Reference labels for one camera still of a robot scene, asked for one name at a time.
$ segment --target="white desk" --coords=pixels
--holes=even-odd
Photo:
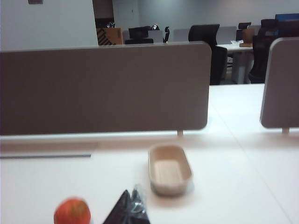
[[[135,183],[146,189],[153,224],[298,223],[299,130],[282,135],[263,128],[262,94],[263,84],[211,86],[206,128],[183,137],[157,132],[27,139],[35,143],[28,149],[43,153],[53,146],[65,153],[75,146],[94,152],[91,158],[1,160],[1,223],[52,224],[63,199],[81,196],[100,224]],[[2,139],[6,147],[23,142]],[[158,197],[150,189],[147,149],[164,142],[180,144],[193,170],[194,189],[178,198]]]
[[[228,53],[252,51],[252,47],[239,47],[235,44],[218,44],[218,46],[226,48]]]

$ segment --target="gray wall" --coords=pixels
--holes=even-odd
[[[140,25],[157,23],[160,29],[204,23],[237,26],[243,21],[260,24],[277,13],[299,13],[299,0],[139,0]]]
[[[1,0],[1,50],[97,46],[92,0]]]

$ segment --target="apple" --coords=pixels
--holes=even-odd
[[[77,197],[63,201],[54,213],[54,224],[89,224],[90,211],[86,202]]]

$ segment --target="beige paper tray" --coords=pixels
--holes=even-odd
[[[150,149],[149,178],[161,195],[184,193],[192,179],[192,171],[182,147],[159,145]]]

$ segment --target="partition support leg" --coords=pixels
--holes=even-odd
[[[183,136],[183,130],[177,130],[178,136]]]
[[[283,127],[282,128],[282,134],[289,134],[290,133],[290,128],[289,127]]]

